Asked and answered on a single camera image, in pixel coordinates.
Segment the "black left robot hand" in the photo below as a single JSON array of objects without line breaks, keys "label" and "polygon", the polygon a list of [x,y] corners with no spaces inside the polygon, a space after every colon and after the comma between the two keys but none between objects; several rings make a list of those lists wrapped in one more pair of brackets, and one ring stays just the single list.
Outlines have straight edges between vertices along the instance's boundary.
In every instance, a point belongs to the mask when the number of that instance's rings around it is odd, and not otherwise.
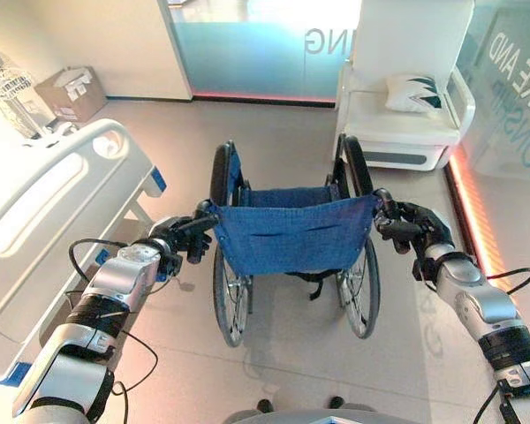
[{"label": "black left robot hand", "polygon": [[161,240],[171,254],[186,252],[191,264],[198,264],[209,250],[212,238],[208,231],[218,219],[208,212],[197,211],[193,216],[174,216],[157,222],[149,233],[151,239]]}]

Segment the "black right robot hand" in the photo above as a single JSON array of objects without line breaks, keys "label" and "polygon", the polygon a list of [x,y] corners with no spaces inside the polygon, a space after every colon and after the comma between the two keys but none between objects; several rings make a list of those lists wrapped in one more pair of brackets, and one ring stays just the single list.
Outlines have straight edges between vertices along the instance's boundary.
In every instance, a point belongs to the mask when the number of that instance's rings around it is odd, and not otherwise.
[{"label": "black right robot hand", "polygon": [[383,240],[392,240],[398,254],[407,254],[413,247],[423,256],[431,246],[455,246],[450,226],[434,210],[415,203],[382,200],[374,224]]}]

